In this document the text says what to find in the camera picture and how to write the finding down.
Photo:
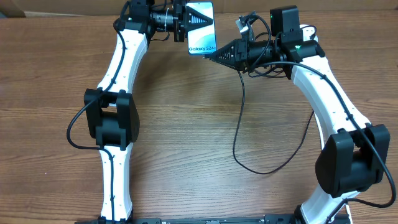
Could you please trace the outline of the blue Galaxy smartphone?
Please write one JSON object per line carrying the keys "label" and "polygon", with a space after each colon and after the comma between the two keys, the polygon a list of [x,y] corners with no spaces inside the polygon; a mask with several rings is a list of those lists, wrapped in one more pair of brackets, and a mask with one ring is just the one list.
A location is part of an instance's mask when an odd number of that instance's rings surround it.
{"label": "blue Galaxy smartphone", "polygon": [[213,19],[213,24],[195,30],[187,30],[188,53],[191,55],[212,54],[216,49],[215,22],[212,2],[190,2],[187,13],[197,11]]}

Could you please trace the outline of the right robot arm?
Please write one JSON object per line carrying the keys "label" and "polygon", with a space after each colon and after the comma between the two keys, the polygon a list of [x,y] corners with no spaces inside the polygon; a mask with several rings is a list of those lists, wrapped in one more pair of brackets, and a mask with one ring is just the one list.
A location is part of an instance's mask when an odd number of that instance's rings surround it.
{"label": "right robot arm", "polygon": [[310,198],[291,215],[266,215],[266,223],[348,223],[340,210],[358,200],[361,192],[392,179],[386,167],[390,134],[371,124],[352,104],[333,75],[314,26],[301,24],[296,6],[270,11],[266,40],[254,34],[259,16],[250,13],[237,20],[239,39],[210,55],[213,62],[238,73],[257,76],[283,69],[312,107],[320,128],[321,152],[315,163],[318,185]]}

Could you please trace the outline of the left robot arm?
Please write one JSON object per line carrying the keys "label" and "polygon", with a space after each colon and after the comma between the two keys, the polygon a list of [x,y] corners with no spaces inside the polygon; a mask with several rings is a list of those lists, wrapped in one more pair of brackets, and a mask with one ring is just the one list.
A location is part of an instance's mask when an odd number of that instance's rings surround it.
{"label": "left robot arm", "polygon": [[130,157],[139,135],[139,115],[132,89],[141,60],[156,32],[188,40],[192,55],[216,50],[213,3],[173,1],[172,8],[154,9],[153,1],[127,1],[114,22],[116,48],[108,71],[84,95],[90,136],[101,155],[103,206],[95,223],[130,223]]}

